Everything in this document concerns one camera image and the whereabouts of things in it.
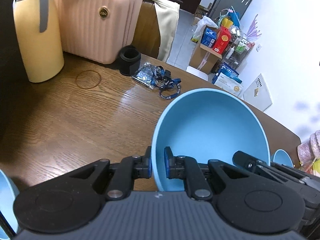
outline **pink suitcase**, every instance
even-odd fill
[[[62,49],[111,64],[130,45],[142,0],[55,0]]]

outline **lanyard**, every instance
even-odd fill
[[[151,84],[157,88],[159,88],[160,92],[159,95],[163,99],[172,99],[177,97],[181,92],[180,78],[171,79],[170,75],[166,75],[165,70],[162,66],[157,66],[155,68],[155,71],[153,72],[152,81]],[[163,91],[170,90],[174,87],[177,87],[177,92],[170,95],[170,96],[164,96],[162,95]]]

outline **small blue bowl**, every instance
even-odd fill
[[[163,111],[153,134],[151,161],[158,189],[183,191],[182,180],[166,177],[166,146],[174,156],[191,156],[199,163],[219,159],[233,165],[233,154],[241,150],[270,165],[268,141],[257,117],[241,100],[216,89],[177,97]]]
[[[287,154],[287,152],[282,149],[277,150],[275,154],[272,155],[271,161],[293,168],[293,163],[289,154]]]
[[[13,202],[18,194],[16,185],[0,170],[0,211],[15,232],[18,231],[18,222],[13,213]],[[1,227],[0,240],[9,240]]]

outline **yellow thermos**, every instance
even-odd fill
[[[64,65],[54,0],[17,0],[14,23],[29,81],[46,81]]]

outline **white stool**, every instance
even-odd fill
[[[187,67],[187,70],[186,70],[188,73],[192,74],[192,75],[195,75],[199,78],[202,78],[204,79],[205,81],[208,81],[208,75],[206,73],[203,73],[202,71],[200,70],[197,70],[196,68],[194,67],[190,67],[188,66]]]

